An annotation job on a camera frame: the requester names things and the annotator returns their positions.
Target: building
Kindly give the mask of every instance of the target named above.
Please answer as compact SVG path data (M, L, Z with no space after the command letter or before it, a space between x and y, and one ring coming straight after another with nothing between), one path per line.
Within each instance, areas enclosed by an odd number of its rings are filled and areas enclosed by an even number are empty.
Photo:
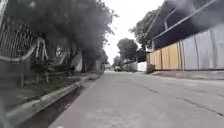
M145 39L156 70L224 69L224 1L165 0Z

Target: leaves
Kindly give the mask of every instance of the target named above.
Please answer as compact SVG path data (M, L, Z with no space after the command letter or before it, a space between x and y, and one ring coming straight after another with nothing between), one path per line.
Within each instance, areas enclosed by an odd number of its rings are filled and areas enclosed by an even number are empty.
M9 0L6 15L26 22L47 36L66 37L89 54L99 54L113 33L116 14L101 0Z
M137 44L134 43L134 40L128 38L121 39L117 46L120 49L120 55L123 59L132 59L138 48Z
M154 19L156 18L158 11L159 9L148 12L145 17L136 24L134 28L130 29L130 32L135 34L138 43L145 45L146 41L144 41L144 37Z
M101 51L100 59L103 64L109 64L108 56L104 50Z
M114 58L113 67L115 67L115 66L119 66L119 67L122 66L122 59L121 59L121 57L116 56L116 57Z

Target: fence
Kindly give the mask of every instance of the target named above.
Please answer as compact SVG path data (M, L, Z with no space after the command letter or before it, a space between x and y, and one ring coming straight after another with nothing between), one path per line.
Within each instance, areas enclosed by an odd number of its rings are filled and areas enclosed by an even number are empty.
M221 24L150 53L148 64L156 70L224 69L223 35L224 24Z
M39 62L63 64L70 52L65 44L59 39L43 40L27 24L4 18L0 27L0 86L20 85L24 77L45 73L32 68Z

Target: asphalt road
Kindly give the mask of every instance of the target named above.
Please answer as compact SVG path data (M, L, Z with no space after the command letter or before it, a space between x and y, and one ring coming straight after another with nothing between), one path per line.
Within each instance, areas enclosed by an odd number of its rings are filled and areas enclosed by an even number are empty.
M223 128L224 81L106 72L50 128Z

